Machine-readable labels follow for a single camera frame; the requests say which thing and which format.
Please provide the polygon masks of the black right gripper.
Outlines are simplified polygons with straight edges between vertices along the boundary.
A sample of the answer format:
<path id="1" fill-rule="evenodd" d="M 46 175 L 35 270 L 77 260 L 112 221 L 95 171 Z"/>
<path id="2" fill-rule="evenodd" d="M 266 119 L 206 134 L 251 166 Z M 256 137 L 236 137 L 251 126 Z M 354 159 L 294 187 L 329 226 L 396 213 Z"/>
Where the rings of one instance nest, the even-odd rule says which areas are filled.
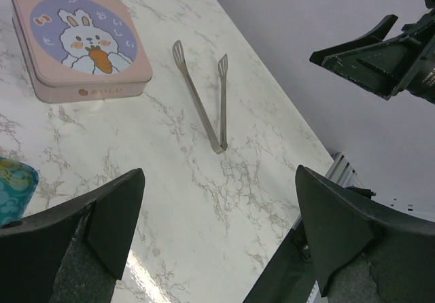
<path id="1" fill-rule="evenodd" d="M 382 99 L 405 90 L 433 104 L 434 10 L 385 40 L 397 20 L 389 14 L 363 36 L 316 51 L 309 61 Z"/>

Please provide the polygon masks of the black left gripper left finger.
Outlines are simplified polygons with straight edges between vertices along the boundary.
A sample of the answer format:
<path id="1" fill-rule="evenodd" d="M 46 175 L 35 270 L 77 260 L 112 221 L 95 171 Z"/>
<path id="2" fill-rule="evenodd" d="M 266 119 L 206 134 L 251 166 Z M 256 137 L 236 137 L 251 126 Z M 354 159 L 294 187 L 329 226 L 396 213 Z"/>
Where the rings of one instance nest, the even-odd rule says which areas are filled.
<path id="1" fill-rule="evenodd" d="M 111 302 L 145 187 L 141 168 L 1 227 L 2 302 Z"/>

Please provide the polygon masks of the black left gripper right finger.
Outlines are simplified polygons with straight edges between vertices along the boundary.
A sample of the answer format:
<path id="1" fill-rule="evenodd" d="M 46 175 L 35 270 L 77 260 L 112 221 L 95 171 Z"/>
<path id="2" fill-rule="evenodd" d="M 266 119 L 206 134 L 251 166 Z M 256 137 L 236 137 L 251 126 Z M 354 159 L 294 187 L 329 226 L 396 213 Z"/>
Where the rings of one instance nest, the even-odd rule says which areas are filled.
<path id="1" fill-rule="evenodd" d="M 379 204 L 305 166 L 296 193 L 321 296 L 433 302 L 434 222 Z"/>

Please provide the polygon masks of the metal tongs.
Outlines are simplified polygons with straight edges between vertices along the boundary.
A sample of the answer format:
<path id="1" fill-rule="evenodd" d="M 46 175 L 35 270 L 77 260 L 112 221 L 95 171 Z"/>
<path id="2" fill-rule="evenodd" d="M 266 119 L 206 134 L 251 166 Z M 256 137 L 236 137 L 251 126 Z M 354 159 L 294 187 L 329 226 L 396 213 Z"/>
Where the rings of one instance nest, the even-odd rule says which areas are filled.
<path id="1" fill-rule="evenodd" d="M 176 40 L 171 48 L 175 66 L 183 77 L 199 116 L 210 146 L 219 155 L 228 149 L 227 131 L 227 82 L 228 55 L 215 60 L 211 83 L 196 86 L 186 62 L 181 40 Z"/>

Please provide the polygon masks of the square tin lid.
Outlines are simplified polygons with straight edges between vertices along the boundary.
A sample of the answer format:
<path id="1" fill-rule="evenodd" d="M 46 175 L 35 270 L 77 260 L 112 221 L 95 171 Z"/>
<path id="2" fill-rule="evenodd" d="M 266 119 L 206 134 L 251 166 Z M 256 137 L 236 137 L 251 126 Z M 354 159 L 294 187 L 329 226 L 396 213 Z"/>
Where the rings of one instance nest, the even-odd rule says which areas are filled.
<path id="1" fill-rule="evenodd" d="M 27 64 L 51 87 L 143 83 L 152 68 L 119 0 L 12 0 Z"/>

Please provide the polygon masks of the pink chocolate tin box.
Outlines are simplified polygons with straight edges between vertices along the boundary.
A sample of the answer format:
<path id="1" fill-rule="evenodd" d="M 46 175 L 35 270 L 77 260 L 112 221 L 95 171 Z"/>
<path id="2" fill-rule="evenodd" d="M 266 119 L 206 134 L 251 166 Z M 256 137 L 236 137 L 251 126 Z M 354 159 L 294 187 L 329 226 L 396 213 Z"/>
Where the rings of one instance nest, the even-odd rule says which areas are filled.
<path id="1" fill-rule="evenodd" d="M 30 50 L 24 40 L 24 31 L 18 21 L 18 17 L 13 17 L 12 21 L 26 68 L 29 72 L 31 84 L 37 98 L 44 103 L 74 103 L 139 96 L 143 92 L 145 85 L 152 79 L 152 70 L 149 68 L 150 76 L 139 82 L 132 82 L 126 79 L 126 77 L 123 77 L 120 81 L 117 80 L 116 82 L 103 80 L 96 84 L 79 82 L 72 86 L 66 86 L 64 84 L 60 86 L 46 85 L 42 82 L 41 78 L 37 76 L 36 64 L 31 59 Z"/>

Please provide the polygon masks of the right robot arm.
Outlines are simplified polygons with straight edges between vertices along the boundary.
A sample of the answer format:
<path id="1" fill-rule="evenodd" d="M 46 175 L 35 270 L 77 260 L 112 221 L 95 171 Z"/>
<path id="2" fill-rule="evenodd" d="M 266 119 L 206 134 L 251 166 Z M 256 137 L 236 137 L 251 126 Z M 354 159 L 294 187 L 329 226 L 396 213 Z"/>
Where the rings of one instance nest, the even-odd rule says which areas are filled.
<path id="1" fill-rule="evenodd" d="M 406 90 L 433 104 L 434 0 L 424 1 L 430 11 L 402 34 L 385 39 L 398 19 L 390 14 L 353 41 L 313 52 L 309 61 L 382 99 Z"/>

